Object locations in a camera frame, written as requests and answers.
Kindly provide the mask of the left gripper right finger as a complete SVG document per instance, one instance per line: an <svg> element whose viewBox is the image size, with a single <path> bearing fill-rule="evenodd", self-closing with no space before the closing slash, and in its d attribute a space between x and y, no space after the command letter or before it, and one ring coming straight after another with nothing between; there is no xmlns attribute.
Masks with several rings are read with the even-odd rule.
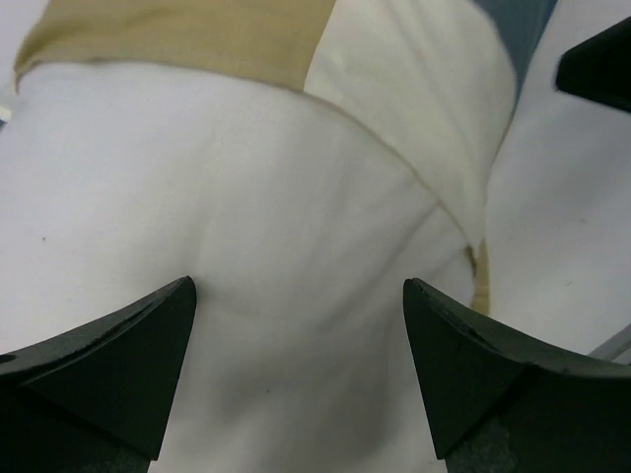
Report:
<svg viewBox="0 0 631 473"><path fill-rule="evenodd" d="M630 370L567 351L412 279L403 310L437 457L451 472L626 472Z"/></svg>

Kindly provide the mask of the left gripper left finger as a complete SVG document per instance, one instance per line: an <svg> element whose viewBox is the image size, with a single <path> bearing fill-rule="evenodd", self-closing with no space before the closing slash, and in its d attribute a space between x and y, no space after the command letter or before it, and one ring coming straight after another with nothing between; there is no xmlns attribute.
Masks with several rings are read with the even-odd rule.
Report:
<svg viewBox="0 0 631 473"><path fill-rule="evenodd" d="M183 277L1 357L4 472L146 472L158 459L196 311Z"/></svg>

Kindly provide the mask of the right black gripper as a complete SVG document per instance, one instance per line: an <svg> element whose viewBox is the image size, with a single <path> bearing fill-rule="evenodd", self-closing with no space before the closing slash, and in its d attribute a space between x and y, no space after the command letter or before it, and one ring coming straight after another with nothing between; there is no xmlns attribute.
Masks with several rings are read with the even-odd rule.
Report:
<svg viewBox="0 0 631 473"><path fill-rule="evenodd" d="M631 18L566 51L560 58L556 89L630 112Z"/></svg>

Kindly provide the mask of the white pillow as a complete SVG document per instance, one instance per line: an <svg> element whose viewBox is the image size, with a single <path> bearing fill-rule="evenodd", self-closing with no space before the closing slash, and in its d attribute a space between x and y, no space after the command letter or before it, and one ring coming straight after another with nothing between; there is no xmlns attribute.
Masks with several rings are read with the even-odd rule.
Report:
<svg viewBox="0 0 631 473"><path fill-rule="evenodd" d="M436 196L352 120L147 64L40 66L1 134L1 349L190 276L156 472L442 472L402 314L472 294Z"/></svg>

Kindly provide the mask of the blue beige white pillowcase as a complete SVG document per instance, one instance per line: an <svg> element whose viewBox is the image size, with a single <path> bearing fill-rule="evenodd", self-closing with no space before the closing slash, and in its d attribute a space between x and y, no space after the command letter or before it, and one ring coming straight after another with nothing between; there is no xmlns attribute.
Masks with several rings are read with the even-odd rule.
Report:
<svg viewBox="0 0 631 473"><path fill-rule="evenodd" d="M489 175L552 1L49 1L10 87L53 63L206 71L322 101L358 121L438 197L489 310Z"/></svg>

